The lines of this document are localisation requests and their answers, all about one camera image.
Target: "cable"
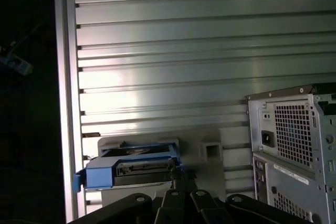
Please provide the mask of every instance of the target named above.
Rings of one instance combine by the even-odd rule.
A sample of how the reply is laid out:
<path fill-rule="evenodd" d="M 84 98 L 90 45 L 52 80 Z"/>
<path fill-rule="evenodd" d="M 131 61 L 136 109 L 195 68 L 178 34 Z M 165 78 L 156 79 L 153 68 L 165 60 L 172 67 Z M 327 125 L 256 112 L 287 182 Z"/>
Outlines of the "cable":
<path fill-rule="evenodd" d="M 27 220 L 20 220 L 20 219 L 7 219 L 7 220 L 0 220 L 0 223 L 10 223 L 10 221 L 16 221 L 16 222 L 22 222 L 27 224 L 40 224 L 33 221 L 27 221 Z"/>
<path fill-rule="evenodd" d="M 47 15 L 40 23 L 38 23 L 31 31 L 28 35 L 22 37 L 17 43 L 15 43 L 15 45 L 10 49 L 10 51 L 8 52 L 7 56 L 11 55 L 14 50 L 21 45 L 27 38 L 29 38 L 34 32 L 36 32 L 43 24 L 44 22 L 46 22 L 48 20 L 48 18 L 50 17 L 50 15 Z"/>

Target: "ridged metal surface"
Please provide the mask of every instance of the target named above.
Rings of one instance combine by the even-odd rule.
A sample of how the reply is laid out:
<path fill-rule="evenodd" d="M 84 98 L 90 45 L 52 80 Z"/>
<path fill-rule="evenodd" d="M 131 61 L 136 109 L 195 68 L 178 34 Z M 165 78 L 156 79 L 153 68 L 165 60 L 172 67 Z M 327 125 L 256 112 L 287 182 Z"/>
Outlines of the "ridged metal surface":
<path fill-rule="evenodd" d="M 336 81 L 334 0 L 71 1 L 82 133 L 243 127 L 247 94 Z"/>

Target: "vent hole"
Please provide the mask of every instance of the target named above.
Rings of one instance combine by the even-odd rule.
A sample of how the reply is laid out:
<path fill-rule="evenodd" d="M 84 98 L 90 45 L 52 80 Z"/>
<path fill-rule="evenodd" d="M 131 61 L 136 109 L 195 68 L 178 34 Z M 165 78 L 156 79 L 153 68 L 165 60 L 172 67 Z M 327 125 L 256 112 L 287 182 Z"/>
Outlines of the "vent hole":
<path fill-rule="evenodd" d="M 310 221 L 309 212 L 294 204 L 288 197 L 284 196 L 281 193 L 278 193 L 277 197 L 274 198 L 274 206 L 291 215 L 295 215 L 300 217 L 301 219 Z"/>
<path fill-rule="evenodd" d="M 278 155 L 310 167 L 313 163 L 310 111 L 304 104 L 278 103 L 275 123 Z"/>

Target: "sticker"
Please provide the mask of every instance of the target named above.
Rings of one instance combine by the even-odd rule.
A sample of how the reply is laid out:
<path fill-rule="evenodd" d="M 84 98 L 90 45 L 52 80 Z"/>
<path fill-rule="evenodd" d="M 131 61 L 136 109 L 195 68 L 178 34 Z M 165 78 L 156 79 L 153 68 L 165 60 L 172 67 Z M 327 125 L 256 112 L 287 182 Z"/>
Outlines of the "sticker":
<path fill-rule="evenodd" d="M 284 168 L 282 168 L 282 167 L 280 167 L 278 165 L 275 165 L 275 164 L 274 164 L 274 169 L 279 170 L 282 173 L 285 173 L 288 176 L 291 176 L 292 178 L 294 178 L 294 179 L 296 179 L 296 180 L 298 180 L 298 181 L 300 181 L 302 183 L 305 183 L 306 185 L 309 185 L 309 181 L 307 179 L 305 179 L 305 178 L 303 178 L 303 177 L 301 177 L 301 176 L 299 176 L 299 175 L 297 175 L 295 173 L 292 173 L 292 172 L 288 171 L 287 169 L 284 169 Z"/>

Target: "computer case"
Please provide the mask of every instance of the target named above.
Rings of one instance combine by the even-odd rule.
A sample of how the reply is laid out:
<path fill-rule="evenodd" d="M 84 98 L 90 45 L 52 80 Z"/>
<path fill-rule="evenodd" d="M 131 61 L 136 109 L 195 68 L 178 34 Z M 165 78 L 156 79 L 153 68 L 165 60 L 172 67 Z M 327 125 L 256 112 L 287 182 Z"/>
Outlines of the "computer case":
<path fill-rule="evenodd" d="M 248 98 L 256 197 L 314 223 L 336 222 L 336 83 Z"/>

